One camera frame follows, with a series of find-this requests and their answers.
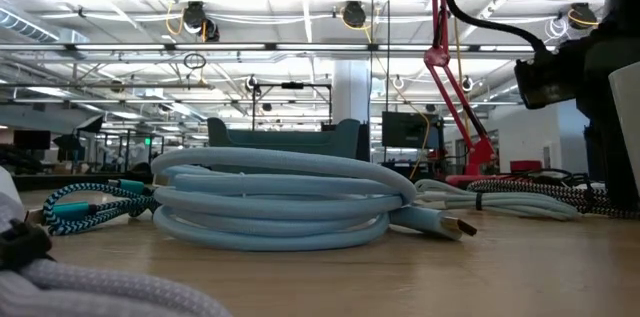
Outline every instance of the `white braided cable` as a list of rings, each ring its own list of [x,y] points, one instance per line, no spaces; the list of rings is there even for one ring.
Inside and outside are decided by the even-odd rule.
[[[477,209],[477,192],[458,189],[443,182],[420,180],[415,184],[417,201],[428,208]],[[482,210],[518,217],[552,218],[559,221],[575,220],[580,213],[575,207],[554,198],[537,193],[483,193],[480,194]]]

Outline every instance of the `light blue braided cable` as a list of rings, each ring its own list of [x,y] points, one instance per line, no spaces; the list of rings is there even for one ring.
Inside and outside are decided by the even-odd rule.
[[[114,197],[123,197],[127,199],[99,205],[97,206],[97,213],[95,215],[87,216],[79,221],[65,220],[57,216],[54,212],[54,207],[58,200],[68,194],[78,191],[104,192]],[[159,204],[153,199],[153,197],[139,195],[121,188],[99,183],[77,183],[64,187],[50,195],[45,201],[42,210],[45,223],[49,226],[49,233],[51,235],[62,236],[85,231],[93,226],[114,219],[125,213],[128,213],[132,217],[136,217],[146,209],[150,209],[152,211],[155,210],[158,205]]]

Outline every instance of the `ceiling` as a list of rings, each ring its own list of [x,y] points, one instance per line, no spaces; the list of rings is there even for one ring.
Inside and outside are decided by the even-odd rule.
[[[4,8],[21,18],[50,31],[67,29],[85,36],[91,43],[198,43],[198,37],[186,29],[172,34],[180,25],[180,11],[188,1],[203,1],[208,16],[220,30],[219,43],[369,43],[362,30],[345,27],[340,9],[350,0],[0,0]],[[426,49],[431,43],[431,0],[354,0],[361,1],[373,26],[371,38],[379,44],[415,44],[414,50]],[[566,27],[566,20],[555,21],[559,12],[567,12],[572,3],[587,2],[600,16],[604,2],[601,0],[457,0],[460,7],[471,15],[483,12],[483,17],[498,22],[517,24],[554,46],[566,38],[576,38],[584,31]],[[449,19],[449,40],[455,42],[453,19]],[[490,30],[473,29],[460,23],[460,43],[464,46],[483,46],[484,53],[464,53],[461,59],[462,74],[474,82],[471,97],[478,102],[519,102],[517,90],[511,88],[512,63],[516,57],[527,57],[526,43],[518,37]],[[29,38],[0,29],[2,43],[35,43]],[[189,100],[196,103],[168,103],[167,111],[158,103],[82,103],[92,110],[128,112],[125,118],[112,115],[114,121],[136,122],[165,121],[171,123],[197,122],[210,116],[219,116],[237,128],[246,128],[250,105],[231,105],[232,100],[250,99],[245,89],[247,77],[254,76],[260,83],[300,81],[330,84],[335,78],[334,61],[344,58],[368,59],[369,53],[345,55],[344,53],[308,51],[290,53],[278,51],[207,51],[202,54],[208,64],[202,71],[192,72],[182,60],[188,51],[112,51],[83,52],[78,55],[45,51],[0,52],[5,65],[0,69],[2,80],[7,83],[37,83],[42,85],[71,83],[76,88],[51,87],[20,89],[14,98],[58,99],[167,99]],[[372,64],[374,101],[386,99],[384,83],[387,58],[389,76],[402,80],[400,91],[407,100],[442,101],[432,77],[424,67],[420,54],[378,52]],[[450,66],[458,78],[459,67],[455,53]],[[124,88],[113,92],[96,88],[100,84],[119,80],[128,84],[154,84],[149,88]],[[453,94],[451,84],[446,88]],[[317,129],[319,121],[328,116],[328,105],[318,91],[273,89],[264,100],[304,100],[313,103],[274,104],[271,111],[258,109],[263,116],[262,128],[273,128],[275,119],[290,116],[290,129]],[[395,89],[389,91],[391,101],[402,100]],[[220,103],[197,103],[197,100],[220,100]],[[372,115],[380,116],[384,104],[374,104]],[[400,111],[407,105],[392,105]],[[492,106],[478,106],[485,113]]]

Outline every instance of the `monitor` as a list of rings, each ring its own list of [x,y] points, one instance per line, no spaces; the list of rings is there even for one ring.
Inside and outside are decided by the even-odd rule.
[[[23,150],[48,150],[51,147],[51,132],[15,130],[13,145]]]
[[[438,149],[439,130],[442,118],[439,115],[425,114],[431,123],[426,148]],[[382,145],[398,148],[422,148],[427,123],[418,113],[382,112]]]

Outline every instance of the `wooden table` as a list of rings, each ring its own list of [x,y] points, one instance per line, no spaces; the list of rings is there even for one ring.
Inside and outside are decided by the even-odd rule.
[[[27,192],[28,207],[46,192]],[[70,200],[101,202],[78,193]],[[236,316],[638,316],[640,222],[554,222],[462,213],[461,242],[388,232],[362,247],[221,251],[174,240],[150,215],[55,237],[60,262],[148,273],[198,288]]]

